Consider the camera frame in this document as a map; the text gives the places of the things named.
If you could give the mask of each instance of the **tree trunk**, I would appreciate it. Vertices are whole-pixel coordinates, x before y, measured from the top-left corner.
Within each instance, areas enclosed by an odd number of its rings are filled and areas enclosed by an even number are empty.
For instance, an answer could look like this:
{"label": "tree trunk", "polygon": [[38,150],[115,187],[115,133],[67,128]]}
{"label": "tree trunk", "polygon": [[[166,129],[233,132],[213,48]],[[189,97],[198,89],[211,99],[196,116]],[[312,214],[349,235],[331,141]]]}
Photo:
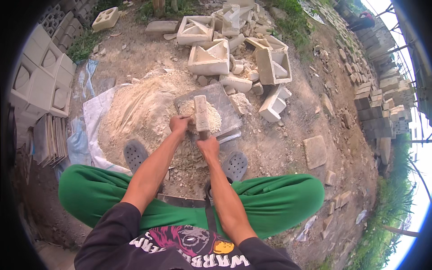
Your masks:
{"label": "tree trunk", "polygon": [[165,15],[165,0],[152,0],[153,11],[156,18],[160,18]]}
{"label": "tree trunk", "polygon": [[393,232],[393,233],[397,233],[397,234],[403,234],[403,235],[412,236],[412,237],[417,237],[420,235],[420,233],[418,233],[418,232],[404,231],[404,230],[397,229],[394,227],[389,227],[386,225],[384,225],[384,229],[388,230],[389,232]]}

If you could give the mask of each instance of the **dirt ground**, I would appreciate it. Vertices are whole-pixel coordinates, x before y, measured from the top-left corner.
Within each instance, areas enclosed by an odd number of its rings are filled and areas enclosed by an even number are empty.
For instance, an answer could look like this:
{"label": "dirt ground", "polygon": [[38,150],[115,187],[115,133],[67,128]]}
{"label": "dirt ground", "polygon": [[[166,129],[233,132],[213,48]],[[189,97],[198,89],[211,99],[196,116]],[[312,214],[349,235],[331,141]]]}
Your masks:
{"label": "dirt ground", "polygon": [[[92,59],[99,60],[92,77],[93,85],[98,85],[106,78],[115,78],[115,85],[130,83],[132,78],[141,79],[147,72],[157,67],[187,70],[190,50],[176,46],[174,41],[145,35],[145,26],[137,24],[134,20],[136,9],[136,6],[128,9],[129,13],[120,18],[114,28],[104,33],[99,50],[106,48],[107,54],[91,56]],[[356,119],[356,108],[353,102],[356,87],[351,85],[348,76],[338,65],[338,62],[342,64],[342,61],[339,59],[334,38],[337,32],[328,25],[312,23],[316,27],[311,35],[312,43],[322,43],[329,53],[330,74],[324,71],[317,57],[314,57],[313,62],[301,62],[294,46],[288,44],[293,80],[286,85],[292,96],[288,99],[287,108],[280,114],[283,126],[269,123],[259,116],[258,110],[265,95],[256,96],[250,91],[246,93],[246,97],[254,110],[251,115],[246,114],[241,117],[243,123],[241,137],[236,140],[236,143],[222,145],[221,151],[225,155],[237,147],[246,154],[249,166],[243,179],[308,173],[324,183],[327,170],[335,172],[336,184],[334,187],[325,186],[325,201],[316,213],[318,218],[309,231],[307,241],[294,240],[303,230],[306,222],[304,221],[301,227],[273,236],[266,242],[275,247],[287,247],[291,257],[304,269],[322,262],[329,255],[334,262],[332,269],[342,269],[349,251],[355,246],[363,230],[363,224],[355,225],[355,219],[363,209],[370,211],[375,203],[375,181],[378,172],[374,166],[373,153],[365,141],[358,120],[350,129],[341,124],[341,110],[347,109],[353,119]],[[110,37],[110,34],[117,33],[121,35]],[[170,56],[177,58],[178,61],[170,60]],[[317,70],[319,77],[312,73],[309,65]],[[72,85],[76,93],[72,96],[81,94],[77,79],[83,69],[85,63],[80,64],[76,70]],[[325,83],[331,85],[330,90],[326,90]],[[96,87],[96,94],[102,91]],[[336,114],[335,118],[330,119],[324,113],[320,101],[321,93],[329,95]],[[71,100],[70,119],[82,115],[81,105],[84,101],[82,98]],[[317,135],[322,135],[324,138],[327,162],[318,168],[308,170],[302,141]],[[193,146],[187,147],[191,148],[190,155],[197,150]],[[195,175],[188,175],[187,178],[183,174],[179,181],[181,173],[181,170],[177,173],[170,170],[170,181],[164,183],[164,193],[201,198],[202,188],[208,179],[208,169],[199,168]],[[76,248],[82,244],[91,229],[66,213],[60,205],[57,197],[58,182],[51,168],[39,168],[32,164],[29,184],[26,185],[22,180],[17,180],[17,183],[18,189],[25,197],[26,205],[29,206],[28,211],[32,213],[38,225],[41,238],[66,248]],[[345,191],[353,192],[352,199],[347,205],[334,212],[333,221],[328,229],[330,233],[323,240],[320,235],[322,222],[328,217],[331,199]],[[335,243],[335,246],[332,250],[328,250],[331,243]]]}

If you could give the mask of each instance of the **green pants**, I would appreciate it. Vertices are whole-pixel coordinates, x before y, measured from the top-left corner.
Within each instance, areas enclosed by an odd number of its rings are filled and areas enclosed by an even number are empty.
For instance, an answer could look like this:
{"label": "green pants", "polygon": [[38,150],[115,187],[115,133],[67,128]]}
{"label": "green pants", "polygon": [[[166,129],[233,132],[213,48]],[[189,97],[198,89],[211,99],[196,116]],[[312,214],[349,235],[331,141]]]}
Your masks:
{"label": "green pants", "polygon": [[[84,165],[72,165],[60,177],[58,196],[71,215],[94,228],[102,215],[120,202],[131,177]],[[259,238],[283,232],[320,209],[322,183],[311,175],[262,177],[232,183],[249,222]],[[217,230],[224,236],[219,218]],[[208,229],[204,208],[172,206],[154,199],[144,211],[142,231],[169,225],[193,225]]]}

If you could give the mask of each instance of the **forearm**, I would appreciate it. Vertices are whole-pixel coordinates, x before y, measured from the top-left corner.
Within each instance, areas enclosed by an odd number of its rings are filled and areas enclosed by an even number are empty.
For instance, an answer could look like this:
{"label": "forearm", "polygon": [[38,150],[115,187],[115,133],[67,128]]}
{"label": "forearm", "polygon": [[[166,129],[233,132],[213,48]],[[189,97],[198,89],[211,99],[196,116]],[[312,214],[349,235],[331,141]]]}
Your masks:
{"label": "forearm", "polygon": [[235,245],[256,237],[240,198],[226,179],[217,157],[207,160],[213,201],[223,231]]}
{"label": "forearm", "polygon": [[162,183],[182,134],[171,133],[138,168],[130,180],[121,202],[133,204],[144,213]]}

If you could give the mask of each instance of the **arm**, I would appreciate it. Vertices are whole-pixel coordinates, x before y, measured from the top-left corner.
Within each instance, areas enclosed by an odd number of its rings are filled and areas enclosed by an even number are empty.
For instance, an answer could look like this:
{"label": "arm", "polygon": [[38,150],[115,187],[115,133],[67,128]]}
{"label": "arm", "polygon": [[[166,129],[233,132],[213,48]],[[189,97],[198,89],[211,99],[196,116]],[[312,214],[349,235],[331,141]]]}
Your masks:
{"label": "arm", "polygon": [[176,115],[171,118],[171,134],[138,168],[133,175],[121,202],[130,203],[141,215],[153,200],[163,178],[168,171],[174,152],[184,139],[187,124],[192,121],[190,115]]}
{"label": "arm", "polygon": [[219,142],[211,136],[207,140],[197,141],[197,146],[209,166],[213,201],[223,231],[237,246],[247,238],[257,237],[249,224],[240,198],[232,189],[219,164]]}

